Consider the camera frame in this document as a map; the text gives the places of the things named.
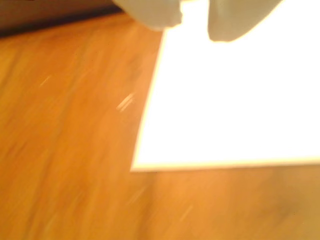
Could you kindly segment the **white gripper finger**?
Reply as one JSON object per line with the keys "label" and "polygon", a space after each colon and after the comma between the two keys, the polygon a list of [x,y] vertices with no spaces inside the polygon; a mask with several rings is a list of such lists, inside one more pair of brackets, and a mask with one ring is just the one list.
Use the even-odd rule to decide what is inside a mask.
{"label": "white gripper finger", "polygon": [[281,0],[210,0],[207,32],[213,42],[232,42],[245,35]]}
{"label": "white gripper finger", "polygon": [[175,27],[182,22],[179,0],[114,0],[113,3],[134,20],[154,31]]}

